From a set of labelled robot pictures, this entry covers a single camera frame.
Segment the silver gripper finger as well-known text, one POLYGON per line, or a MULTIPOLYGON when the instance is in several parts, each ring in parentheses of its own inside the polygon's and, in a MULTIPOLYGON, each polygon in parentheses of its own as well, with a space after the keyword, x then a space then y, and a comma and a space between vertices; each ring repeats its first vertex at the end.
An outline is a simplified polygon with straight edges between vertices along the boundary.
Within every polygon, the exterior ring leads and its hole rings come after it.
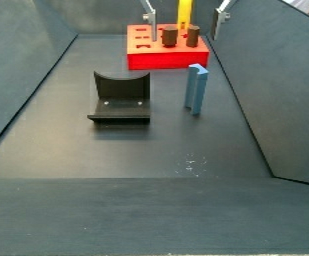
POLYGON ((226 8, 229 7, 230 2, 232 2, 232 0, 224 0, 221 5, 214 9, 213 25, 212 25, 212 37, 213 37, 213 39, 217 39, 221 24, 230 17, 230 14, 226 12, 226 8))
POLYGON ((157 11, 153 8, 149 0, 139 0, 142 7, 146 11, 143 14, 143 20, 149 23, 151 26, 151 41, 157 41, 157 11))

